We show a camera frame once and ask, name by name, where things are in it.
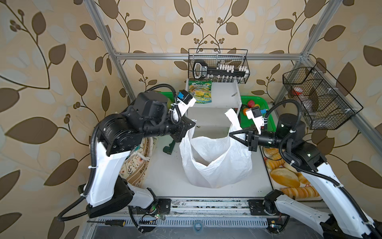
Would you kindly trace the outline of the cream floral tote bag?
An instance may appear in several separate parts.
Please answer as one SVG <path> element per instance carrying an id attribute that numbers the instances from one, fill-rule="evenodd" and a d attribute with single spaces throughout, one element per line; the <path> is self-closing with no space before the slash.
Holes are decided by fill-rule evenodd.
<path id="1" fill-rule="evenodd" d="M 140 146 L 123 163 L 119 175 L 131 185 L 142 187 L 156 141 L 156 137 L 144 138 Z"/>

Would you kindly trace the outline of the white plastic grocery bag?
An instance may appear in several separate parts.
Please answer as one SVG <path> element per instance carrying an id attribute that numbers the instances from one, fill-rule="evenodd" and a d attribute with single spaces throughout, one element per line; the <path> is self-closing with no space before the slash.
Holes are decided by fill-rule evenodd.
<path id="1" fill-rule="evenodd" d="M 194 137 L 187 131 L 180 143 L 183 169 L 188 181 L 198 187 L 221 188 L 251 175 L 251 152 L 230 136 L 212 139 Z"/>

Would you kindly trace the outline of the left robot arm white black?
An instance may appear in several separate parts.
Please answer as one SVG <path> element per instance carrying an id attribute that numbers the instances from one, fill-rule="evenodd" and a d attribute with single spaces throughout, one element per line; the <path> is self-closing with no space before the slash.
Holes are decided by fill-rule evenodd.
<path id="1" fill-rule="evenodd" d="M 90 177 L 80 197 L 58 216 L 60 222 L 84 215 L 96 218 L 125 207 L 139 207 L 147 214 L 159 210 L 158 199 L 150 189 L 135 187 L 119 174 L 124 162 L 138 149 L 142 140 L 170 135 L 181 142 L 196 123 L 185 116 L 196 103 L 187 91 L 174 93 L 174 102 L 153 90 L 141 92 L 123 112 L 99 122 L 90 140 Z"/>

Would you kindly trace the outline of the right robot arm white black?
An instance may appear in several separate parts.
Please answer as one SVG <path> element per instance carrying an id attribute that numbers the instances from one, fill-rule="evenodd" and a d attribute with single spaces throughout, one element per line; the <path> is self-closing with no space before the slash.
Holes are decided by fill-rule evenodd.
<path id="1" fill-rule="evenodd" d="M 231 132 L 229 136 L 250 151 L 258 147 L 279 150 L 282 159 L 310 183 L 308 189 L 318 193 L 330 213 L 314 210 L 288 196 L 285 189 L 273 190 L 264 198 L 264 211 L 291 216 L 326 239 L 380 239 L 382 224 L 369 217 L 340 183 L 323 153 L 303 140 L 305 123 L 293 114 L 283 114 L 276 131 L 250 128 Z"/>

